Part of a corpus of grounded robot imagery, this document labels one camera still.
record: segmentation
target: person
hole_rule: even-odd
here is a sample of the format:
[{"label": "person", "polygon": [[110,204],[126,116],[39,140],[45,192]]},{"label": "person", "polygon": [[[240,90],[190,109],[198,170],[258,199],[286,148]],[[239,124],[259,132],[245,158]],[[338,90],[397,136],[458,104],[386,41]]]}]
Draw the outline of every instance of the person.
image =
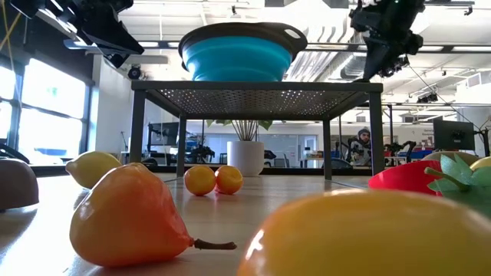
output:
[{"label": "person", "polygon": [[351,141],[350,148],[354,166],[369,166],[371,164],[370,130],[364,128],[358,131],[358,136]]}]

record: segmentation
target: pear stem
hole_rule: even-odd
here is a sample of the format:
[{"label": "pear stem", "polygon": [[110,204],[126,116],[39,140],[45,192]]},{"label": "pear stem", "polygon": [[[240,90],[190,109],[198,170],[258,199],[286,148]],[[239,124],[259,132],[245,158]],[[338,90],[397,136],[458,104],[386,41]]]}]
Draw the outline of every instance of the pear stem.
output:
[{"label": "pear stem", "polygon": [[237,245],[234,242],[227,242],[225,244],[214,244],[211,242],[200,240],[194,240],[194,248],[198,249],[212,249],[212,250],[234,250],[237,248]]}]

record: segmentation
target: computer monitor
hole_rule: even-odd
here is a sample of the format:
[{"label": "computer monitor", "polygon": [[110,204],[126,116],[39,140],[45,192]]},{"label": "computer monitor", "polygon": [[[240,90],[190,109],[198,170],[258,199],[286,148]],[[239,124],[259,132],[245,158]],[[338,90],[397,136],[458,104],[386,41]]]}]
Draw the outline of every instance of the computer monitor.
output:
[{"label": "computer monitor", "polygon": [[149,123],[149,146],[176,146],[179,123]]},{"label": "computer monitor", "polygon": [[474,125],[466,122],[433,121],[435,148],[439,150],[475,150]]}]

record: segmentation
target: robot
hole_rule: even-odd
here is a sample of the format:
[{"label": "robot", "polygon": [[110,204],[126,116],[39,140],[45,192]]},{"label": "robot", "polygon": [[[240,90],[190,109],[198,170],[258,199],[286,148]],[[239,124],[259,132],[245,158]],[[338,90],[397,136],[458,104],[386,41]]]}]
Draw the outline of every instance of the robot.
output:
[{"label": "robot", "polygon": [[424,0],[380,0],[365,6],[358,0],[351,10],[351,27],[367,33],[367,63],[362,81],[376,74],[391,77],[409,65],[407,54],[415,55],[423,47],[423,38],[410,28],[418,13],[425,9]]},{"label": "robot", "polygon": [[[142,54],[143,48],[127,32],[117,14],[133,5],[133,0],[11,0],[11,4],[28,18],[42,11],[66,29],[73,31],[87,45],[96,44],[104,57],[116,68],[131,54]],[[390,77],[407,66],[405,55],[416,54],[423,38],[410,30],[424,0],[380,0],[376,5],[358,6],[350,13],[351,27],[365,32],[367,63],[361,81],[379,74]]]},{"label": "robot", "polygon": [[85,44],[96,44],[115,68],[144,51],[117,17],[133,0],[11,0],[11,5],[28,18],[40,11],[56,19]]}]

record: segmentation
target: metal rack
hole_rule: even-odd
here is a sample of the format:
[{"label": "metal rack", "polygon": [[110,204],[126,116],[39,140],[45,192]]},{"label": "metal rack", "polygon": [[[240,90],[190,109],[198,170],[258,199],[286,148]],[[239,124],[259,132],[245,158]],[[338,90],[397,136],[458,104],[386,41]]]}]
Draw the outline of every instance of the metal rack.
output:
[{"label": "metal rack", "polygon": [[[322,121],[324,174],[326,179],[331,179],[330,121],[368,100],[371,107],[372,173],[384,170],[382,84],[136,80],[131,87],[134,90],[131,162],[141,159],[145,99],[148,99],[179,117],[179,141],[185,140],[187,120]],[[185,143],[178,146],[178,176],[184,174],[184,146]]]}]

